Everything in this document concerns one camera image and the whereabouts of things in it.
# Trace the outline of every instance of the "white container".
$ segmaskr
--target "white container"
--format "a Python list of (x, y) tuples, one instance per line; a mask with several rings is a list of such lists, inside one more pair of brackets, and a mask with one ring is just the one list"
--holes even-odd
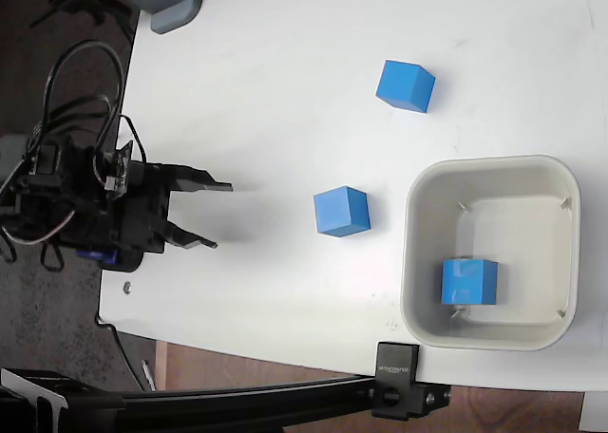
[[(566, 332), (577, 307), (580, 190), (548, 156), (449, 160), (408, 196), (401, 311), (438, 348), (538, 350)], [(441, 304), (444, 259), (499, 263), (497, 305)]]

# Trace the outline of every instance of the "blue block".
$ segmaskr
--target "blue block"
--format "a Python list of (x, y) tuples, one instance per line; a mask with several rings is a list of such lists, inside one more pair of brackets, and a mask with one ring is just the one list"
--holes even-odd
[(435, 78), (421, 66), (386, 61), (376, 96), (397, 108), (427, 113)]
[(444, 305), (496, 305), (498, 264), (485, 259), (444, 261)]
[(371, 227), (367, 195), (348, 186), (314, 196), (314, 210), (320, 234), (346, 236)]

